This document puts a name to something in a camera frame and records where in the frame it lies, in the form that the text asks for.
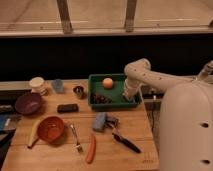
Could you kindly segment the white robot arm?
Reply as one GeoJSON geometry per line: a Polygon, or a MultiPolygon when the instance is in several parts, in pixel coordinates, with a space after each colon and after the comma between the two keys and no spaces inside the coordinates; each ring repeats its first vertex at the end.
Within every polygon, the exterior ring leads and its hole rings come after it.
{"type": "Polygon", "coordinates": [[[124,97],[142,84],[164,92],[159,120],[159,171],[213,171],[213,60],[194,77],[155,72],[142,58],[124,68],[124,97]]]}

